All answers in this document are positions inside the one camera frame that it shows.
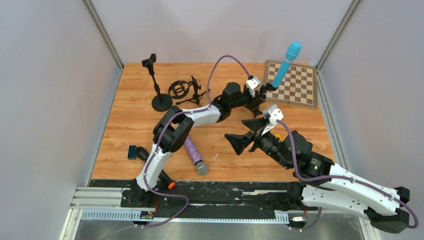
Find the round base microphone stand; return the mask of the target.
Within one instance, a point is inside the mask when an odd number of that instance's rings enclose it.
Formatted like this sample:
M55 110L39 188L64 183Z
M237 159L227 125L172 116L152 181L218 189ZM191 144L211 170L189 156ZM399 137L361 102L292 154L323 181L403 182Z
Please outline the round base microphone stand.
M149 58L142 60L141 63L143 67L148 69L148 73L152 78L153 87L156 92L156 96L151 101L152 108L157 112L164 112L172 106L173 100L170 95L161 93L161 89L156 81L154 72L154 63L156 61L157 55L152 53Z

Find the purple glitter microphone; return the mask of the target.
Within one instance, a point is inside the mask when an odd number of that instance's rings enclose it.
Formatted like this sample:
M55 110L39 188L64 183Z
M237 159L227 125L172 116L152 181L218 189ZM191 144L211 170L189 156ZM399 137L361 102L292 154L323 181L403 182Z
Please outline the purple glitter microphone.
M190 136L187 136L186 140L184 141L184 146L194 164L196 172L201 176L205 176L209 172L209 168L204 163L203 158L201 157Z

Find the black tripod clip stand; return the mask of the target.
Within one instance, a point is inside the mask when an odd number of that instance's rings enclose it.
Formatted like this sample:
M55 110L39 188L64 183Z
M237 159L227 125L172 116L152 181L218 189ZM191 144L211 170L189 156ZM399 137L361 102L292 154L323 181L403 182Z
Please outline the black tripod clip stand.
M278 87L274 87L270 82L263 84L259 89L259 99L263 102L266 101L267 93L274 92L278 89Z

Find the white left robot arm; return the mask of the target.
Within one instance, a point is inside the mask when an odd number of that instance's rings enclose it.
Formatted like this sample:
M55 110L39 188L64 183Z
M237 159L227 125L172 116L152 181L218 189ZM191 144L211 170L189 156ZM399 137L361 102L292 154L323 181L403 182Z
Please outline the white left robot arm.
M145 206L158 180L165 178L164 183L171 183L163 168L170 156L184 145L193 128L222 122L230 116L232 109L238 107L249 109L256 117L260 114L259 106L265 102L267 91L273 90L275 88L271 83L262 84L252 78L245 82L244 88L236 82L228 83L222 93L205 106L192 109L171 106L153 129L150 152L141 146L129 146L128 159L139 158L145 165L122 196Z

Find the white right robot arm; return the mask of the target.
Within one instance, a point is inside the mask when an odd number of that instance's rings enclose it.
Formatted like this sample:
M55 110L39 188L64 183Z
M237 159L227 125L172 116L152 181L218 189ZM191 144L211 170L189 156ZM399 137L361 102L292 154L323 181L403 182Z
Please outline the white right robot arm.
M297 131L287 131L285 139L272 134L280 123L270 117L242 122L248 132L225 134L237 155L244 150L261 150L283 168L294 171L286 200L303 207L343 211L370 222L383 232L399 234L410 227L414 216L408 208L410 192L405 187L376 184L343 168L312 150L313 145Z

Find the small blue brick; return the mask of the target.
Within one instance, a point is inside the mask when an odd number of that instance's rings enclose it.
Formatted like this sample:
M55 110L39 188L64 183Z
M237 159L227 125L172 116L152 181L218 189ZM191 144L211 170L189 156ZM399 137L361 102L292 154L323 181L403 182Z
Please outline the small blue brick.
M137 158L137 146L136 145L130 145L128 147L127 159L128 160L135 160L136 158Z

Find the tripod stand with shock mount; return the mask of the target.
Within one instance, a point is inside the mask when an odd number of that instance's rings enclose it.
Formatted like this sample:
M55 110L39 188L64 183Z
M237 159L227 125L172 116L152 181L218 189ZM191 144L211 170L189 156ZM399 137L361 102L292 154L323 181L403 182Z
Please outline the tripod stand with shock mount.
M202 89L202 86L199 85L197 79L193 75L191 76L191 81L176 80L173 82L168 88L168 95L170 95L172 99L181 100L189 94L190 89L193 89L192 97L186 100L178 101L176 105L190 102L200 107L201 100L207 92L204 91L203 93L199 93L199 90Z

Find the blue toy microphone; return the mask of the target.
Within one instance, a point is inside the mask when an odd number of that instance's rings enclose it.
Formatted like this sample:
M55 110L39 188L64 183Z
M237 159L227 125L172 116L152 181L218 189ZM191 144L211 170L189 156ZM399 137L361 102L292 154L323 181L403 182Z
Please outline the blue toy microphone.
M272 81L271 85L274 89L277 89L283 79L285 78L285 75L289 68L291 67L293 61L298 57L302 49L302 44L299 41L293 41L287 48L284 56L284 60L282 61L279 70L277 71L276 75L274 76L274 80Z

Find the yellow toy brick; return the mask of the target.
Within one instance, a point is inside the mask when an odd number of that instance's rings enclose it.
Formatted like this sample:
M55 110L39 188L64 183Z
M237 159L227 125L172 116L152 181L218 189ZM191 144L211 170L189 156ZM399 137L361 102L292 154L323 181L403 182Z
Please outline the yellow toy brick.
M275 137L276 137L279 141L283 141L283 140L284 140L280 134L275 134Z

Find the wooden chessboard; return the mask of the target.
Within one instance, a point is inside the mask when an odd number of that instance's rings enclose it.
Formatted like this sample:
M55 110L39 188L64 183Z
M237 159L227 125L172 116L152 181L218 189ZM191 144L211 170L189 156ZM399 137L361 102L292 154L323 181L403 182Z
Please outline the wooden chessboard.
M266 99L301 108L318 108L317 69L314 66L292 64L277 90Z

